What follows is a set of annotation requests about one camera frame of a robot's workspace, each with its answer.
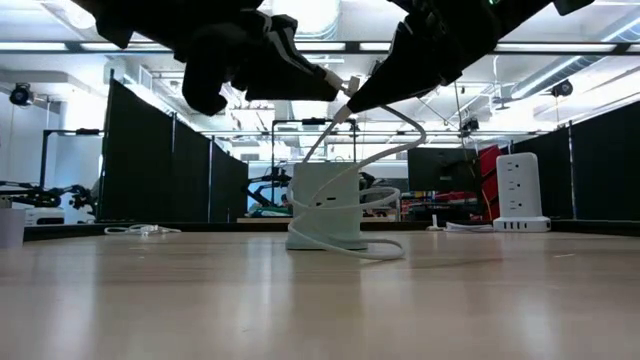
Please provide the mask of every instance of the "computer monitor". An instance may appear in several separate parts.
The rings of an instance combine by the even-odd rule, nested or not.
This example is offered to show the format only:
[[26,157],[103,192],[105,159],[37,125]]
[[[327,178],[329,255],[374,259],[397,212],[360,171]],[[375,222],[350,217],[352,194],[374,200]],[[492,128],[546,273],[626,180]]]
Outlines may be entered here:
[[477,158],[475,150],[470,149],[411,149],[408,151],[409,189],[477,193],[481,186],[481,179],[476,178],[480,176]]

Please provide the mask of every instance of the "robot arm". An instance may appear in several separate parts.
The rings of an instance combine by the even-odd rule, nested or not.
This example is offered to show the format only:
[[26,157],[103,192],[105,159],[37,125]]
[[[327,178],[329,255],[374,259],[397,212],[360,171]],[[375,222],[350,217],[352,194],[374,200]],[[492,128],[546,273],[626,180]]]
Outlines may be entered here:
[[226,107],[219,93],[228,82],[249,101],[333,101],[338,94],[332,74],[295,48],[297,21],[261,13],[262,0],[74,1],[121,48],[135,31],[173,50],[186,63],[182,93],[203,114]]
[[0,186],[9,186],[19,188],[20,190],[0,190],[0,195],[9,198],[12,202],[18,204],[31,205],[41,208],[55,208],[60,206],[62,195],[73,194],[69,205],[79,210],[88,205],[91,207],[90,215],[94,215],[96,211],[95,199],[91,196],[91,190],[80,186],[73,185],[67,188],[53,188],[45,190],[39,186],[29,183],[17,183],[12,181],[0,181]]
[[[125,48],[138,32],[186,62],[183,95],[214,115],[230,82],[247,100],[333,101],[341,80],[295,48],[297,21],[257,10],[262,0],[74,0],[98,32]],[[407,11],[388,58],[356,92],[352,113],[448,85],[502,37],[550,3],[566,15],[594,0],[390,0]]]
[[390,0],[408,15],[389,56],[347,103],[358,113],[449,85],[498,41],[554,3],[561,15],[594,0]]

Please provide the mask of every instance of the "black partition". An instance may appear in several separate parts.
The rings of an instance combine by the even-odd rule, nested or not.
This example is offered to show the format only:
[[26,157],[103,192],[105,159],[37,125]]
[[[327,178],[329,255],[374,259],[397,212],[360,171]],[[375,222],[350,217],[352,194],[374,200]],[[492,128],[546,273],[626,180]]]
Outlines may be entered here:
[[538,157],[542,213],[553,219],[573,218],[569,130],[559,129],[516,143],[513,150]]
[[208,138],[117,81],[104,133],[98,221],[208,221]]
[[247,212],[247,195],[242,186],[249,179],[249,165],[211,146],[211,201],[209,221],[236,222]]
[[111,82],[99,221],[172,220],[173,119]]
[[572,129],[577,217],[640,220],[640,102]]
[[211,140],[182,122],[175,122],[173,220],[209,221],[209,167]]

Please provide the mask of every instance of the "white cup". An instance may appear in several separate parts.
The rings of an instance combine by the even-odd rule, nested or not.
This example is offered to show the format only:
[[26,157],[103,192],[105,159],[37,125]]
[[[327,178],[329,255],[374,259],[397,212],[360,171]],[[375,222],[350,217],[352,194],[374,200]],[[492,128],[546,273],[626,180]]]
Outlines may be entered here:
[[0,209],[0,249],[22,246],[24,221],[24,210]]

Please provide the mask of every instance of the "wooden table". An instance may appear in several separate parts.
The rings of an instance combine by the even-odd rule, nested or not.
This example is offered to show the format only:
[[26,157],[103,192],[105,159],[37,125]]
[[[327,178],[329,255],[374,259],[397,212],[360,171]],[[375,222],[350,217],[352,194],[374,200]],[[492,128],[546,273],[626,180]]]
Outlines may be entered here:
[[283,233],[0,250],[0,359],[640,359],[638,239],[370,235],[407,259]]

